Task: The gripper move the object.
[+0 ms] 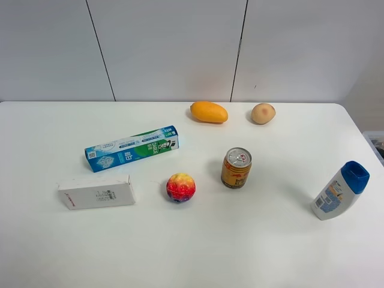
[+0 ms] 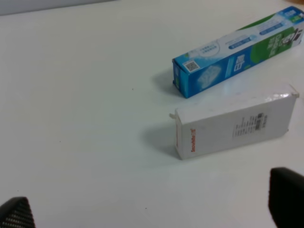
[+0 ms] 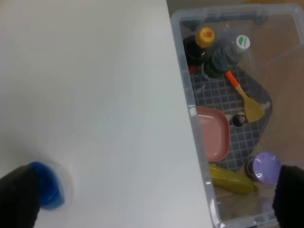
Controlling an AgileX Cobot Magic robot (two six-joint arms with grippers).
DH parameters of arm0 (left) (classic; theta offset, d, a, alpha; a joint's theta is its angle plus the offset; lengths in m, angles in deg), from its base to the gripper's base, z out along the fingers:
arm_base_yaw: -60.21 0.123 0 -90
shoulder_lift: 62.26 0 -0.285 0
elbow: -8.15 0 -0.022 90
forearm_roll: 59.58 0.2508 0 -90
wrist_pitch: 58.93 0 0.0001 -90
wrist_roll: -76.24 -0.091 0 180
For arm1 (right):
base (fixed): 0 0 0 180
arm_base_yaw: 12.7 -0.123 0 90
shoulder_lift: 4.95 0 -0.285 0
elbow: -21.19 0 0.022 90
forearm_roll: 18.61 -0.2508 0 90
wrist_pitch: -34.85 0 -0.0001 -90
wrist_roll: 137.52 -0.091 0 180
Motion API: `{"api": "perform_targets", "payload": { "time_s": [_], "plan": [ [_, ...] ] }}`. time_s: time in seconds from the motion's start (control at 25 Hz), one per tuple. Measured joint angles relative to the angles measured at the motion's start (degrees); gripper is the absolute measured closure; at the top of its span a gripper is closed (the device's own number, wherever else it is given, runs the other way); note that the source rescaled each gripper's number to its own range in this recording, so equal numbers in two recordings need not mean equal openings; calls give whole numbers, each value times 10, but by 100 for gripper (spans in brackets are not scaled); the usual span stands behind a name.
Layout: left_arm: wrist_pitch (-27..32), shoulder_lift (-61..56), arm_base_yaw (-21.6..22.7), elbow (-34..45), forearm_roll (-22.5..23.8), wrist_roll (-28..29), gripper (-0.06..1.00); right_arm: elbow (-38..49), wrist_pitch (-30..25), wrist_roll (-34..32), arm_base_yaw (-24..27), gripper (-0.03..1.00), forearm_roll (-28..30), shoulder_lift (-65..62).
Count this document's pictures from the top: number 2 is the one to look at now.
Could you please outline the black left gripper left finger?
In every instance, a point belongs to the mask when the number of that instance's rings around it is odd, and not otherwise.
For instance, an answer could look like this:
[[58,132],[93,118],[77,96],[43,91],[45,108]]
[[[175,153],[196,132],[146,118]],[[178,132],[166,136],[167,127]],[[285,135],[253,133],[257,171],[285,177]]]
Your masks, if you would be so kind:
[[0,206],[0,227],[36,227],[27,197],[13,197]]

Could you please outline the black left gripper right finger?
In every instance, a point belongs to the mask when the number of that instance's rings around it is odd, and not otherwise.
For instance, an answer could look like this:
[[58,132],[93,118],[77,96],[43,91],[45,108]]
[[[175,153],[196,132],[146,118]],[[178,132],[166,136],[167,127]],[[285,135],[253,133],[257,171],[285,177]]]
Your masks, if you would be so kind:
[[272,168],[268,208],[278,228],[304,226],[304,177],[285,167]]

